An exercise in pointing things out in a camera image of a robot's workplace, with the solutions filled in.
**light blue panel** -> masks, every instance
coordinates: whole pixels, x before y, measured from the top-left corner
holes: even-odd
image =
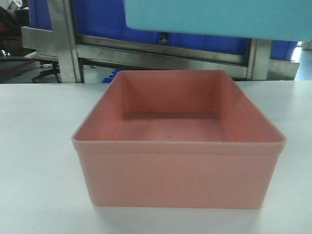
[[[312,40],[312,0],[124,0],[134,29]]]

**metal frame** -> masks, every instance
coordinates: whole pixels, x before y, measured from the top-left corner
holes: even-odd
[[[49,0],[48,5],[62,82],[84,83],[83,65],[77,56],[78,37],[72,1]]]
[[[37,50],[30,58],[58,61],[62,82],[84,82],[83,63],[147,70],[222,69],[240,80],[293,79],[299,67],[271,60],[271,40],[251,39],[247,55],[241,56],[78,35],[72,0],[48,4],[53,31],[23,27],[23,46]]]

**table surface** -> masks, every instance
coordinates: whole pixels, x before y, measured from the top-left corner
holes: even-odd
[[[311,234],[312,82],[238,85],[288,139],[259,210],[95,207],[71,135],[107,85],[0,85],[0,233]]]

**blue plastic crate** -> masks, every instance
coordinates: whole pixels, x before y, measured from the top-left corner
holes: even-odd
[[[29,0],[30,26],[51,30],[47,0]],[[77,31],[98,37],[158,43],[159,33],[130,29],[122,0],[74,0]]]
[[[170,33],[168,38],[168,44],[183,48],[245,55],[248,46],[248,39],[184,33]]]
[[[123,69],[114,69],[109,77],[104,77],[101,83],[111,83],[118,72],[123,71]]]
[[[291,60],[297,44],[297,41],[273,41],[271,58],[277,60]]]

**pink plastic box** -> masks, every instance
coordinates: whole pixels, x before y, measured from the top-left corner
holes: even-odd
[[[261,207],[285,137],[223,71],[123,71],[77,129],[97,206]]]

